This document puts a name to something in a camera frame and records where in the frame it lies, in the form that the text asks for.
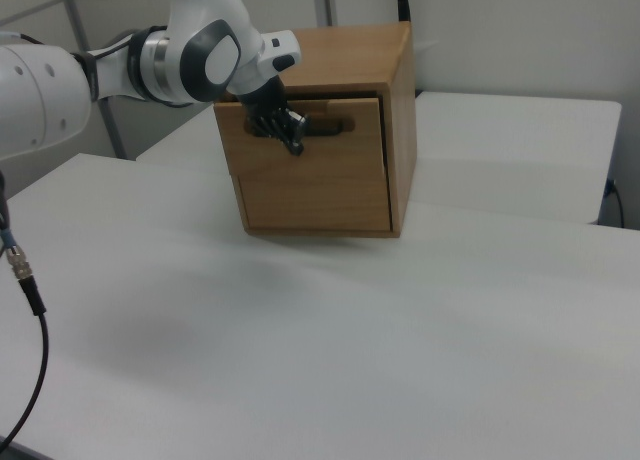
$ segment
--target box top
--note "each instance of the box top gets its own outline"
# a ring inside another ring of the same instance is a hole
[[[302,63],[282,75],[288,93],[361,92],[393,82],[411,24],[295,30]]]

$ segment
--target metal pole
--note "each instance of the metal pole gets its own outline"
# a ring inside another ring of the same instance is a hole
[[[314,0],[316,18],[319,27],[331,27],[338,24],[336,16],[336,0]]]

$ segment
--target white wall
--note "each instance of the white wall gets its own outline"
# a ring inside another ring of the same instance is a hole
[[[336,0],[340,24],[395,21],[395,0]],[[622,118],[611,175],[640,229],[640,0],[410,0],[430,91],[603,99]],[[605,223],[617,225],[614,200]]]
[[[243,0],[260,31],[316,25],[313,0]],[[166,25],[168,0],[75,0],[90,48],[105,46],[122,31]],[[110,100],[129,158],[135,158],[206,108],[169,109],[126,98]]]
[[[78,50],[61,0],[0,0],[0,30],[19,31],[45,43]],[[14,195],[77,153],[113,156],[102,118],[94,109],[87,128],[75,138],[35,153],[0,161],[7,194]]]

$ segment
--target drawer handle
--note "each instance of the drawer handle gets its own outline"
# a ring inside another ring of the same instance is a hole
[[[313,117],[309,116],[309,126],[307,127],[307,132],[305,133],[305,137],[335,137],[340,135],[345,131],[352,131],[353,122],[349,122],[341,118],[324,118],[324,117]],[[264,132],[251,128],[250,125],[245,126],[245,131],[251,132],[254,137],[266,138]]]

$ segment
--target wooden drawer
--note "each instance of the wooden drawer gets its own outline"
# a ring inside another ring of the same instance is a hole
[[[377,98],[293,101],[311,125],[341,133],[306,136],[295,157],[254,136],[239,103],[215,106],[229,173],[251,230],[389,231],[389,194]]]
[[[278,140],[255,137],[232,96],[215,104],[245,230],[398,237],[416,160],[411,24],[295,35],[303,61],[280,76],[289,103],[311,117],[312,131],[342,129],[307,134],[294,157]]]

